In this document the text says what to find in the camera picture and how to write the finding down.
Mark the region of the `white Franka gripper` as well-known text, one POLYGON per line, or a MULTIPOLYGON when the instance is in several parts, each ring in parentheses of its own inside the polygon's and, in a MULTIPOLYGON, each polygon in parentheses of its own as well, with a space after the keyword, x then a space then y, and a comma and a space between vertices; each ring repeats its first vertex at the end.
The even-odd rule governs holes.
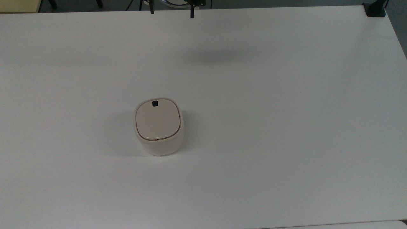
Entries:
MULTIPOLYGON (((151 14, 155 13, 154 0, 148 0, 149 10, 151 14)), ((169 7, 187 7, 190 5, 190 18, 194 18, 194 9, 198 6, 205 6, 206 0, 162 0, 162 2, 169 7)))

